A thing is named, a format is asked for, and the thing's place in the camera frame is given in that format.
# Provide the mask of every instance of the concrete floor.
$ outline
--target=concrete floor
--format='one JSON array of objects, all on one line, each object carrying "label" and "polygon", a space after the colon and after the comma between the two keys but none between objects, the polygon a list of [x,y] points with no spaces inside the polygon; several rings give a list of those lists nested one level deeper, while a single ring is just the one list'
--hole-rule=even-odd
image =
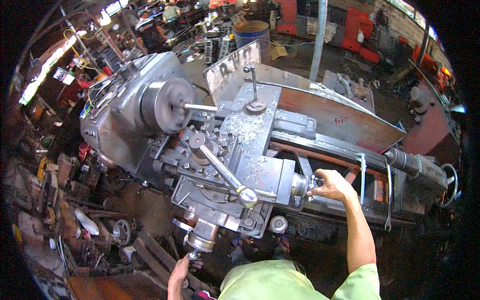
[{"label": "concrete floor", "polygon": [[[284,42],[290,44],[299,44],[291,37],[285,37]],[[268,65],[288,71],[305,78],[309,77],[311,57],[313,53],[313,44],[307,44],[299,47],[288,47],[288,56],[280,57],[271,61]],[[343,72],[339,61],[345,55],[344,50],[324,46],[322,61],[320,64],[317,81],[322,80],[325,70],[333,72]],[[207,67],[202,60],[185,63],[184,69],[190,81],[194,84],[206,88],[206,82],[202,71]],[[374,72],[367,79],[383,80],[380,72]],[[206,105],[212,105],[211,98],[201,89],[197,89],[200,99]],[[377,115],[390,123],[402,121],[410,124],[411,117],[407,112],[406,103],[395,99],[388,91],[382,87],[380,90],[374,90],[374,98]],[[137,216],[137,222],[144,226],[155,238],[162,238],[173,234],[178,241],[180,254],[188,251],[181,246],[181,241],[185,232],[176,226],[173,226],[171,220],[174,216],[181,216],[182,211],[177,211],[173,207],[168,197],[149,190],[141,190],[140,186],[130,184],[124,188],[122,197],[118,199],[119,203],[115,207],[122,207]],[[335,290],[342,284],[348,275],[346,260],[346,228],[340,228],[342,234],[333,245],[324,244],[315,241],[305,241],[291,238],[290,248],[294,260],[302,264],[307,272],[307,277],[312,281],[315,289],[327,297],[332,297]],[[197,273],[197,276],[208,283],[219,286],[227,272],[230,270],[229,253],[232,250],[230,241],[238,234],[222,228],[219,231],[219,237],[216,240],[215,251],[204,256],[204,269]],[[404,234],[389,234],[383,232],[374,232],[374,239],[377,243],[378,269],[381,280],[381,296],[383,299],[402,299],[410,292],[412,285],[419,285],[419,278],[431,270],[432,262],[424,260],[422,257],[406,251],[407,242],[412,242]],[[266,232],[262,240],[255,240],[253,244],[246,244],[244,249],[247,257],[252,261],[270,259],[273,249],[276,245],[275,236],[271,232]],[[431,252],[434,245],[425,243],[422,251]],[[419,269],[421,263],[425,263],[425,268]],[[410,269],[417,269],[414,276],[405,276],[405,272]]]}]

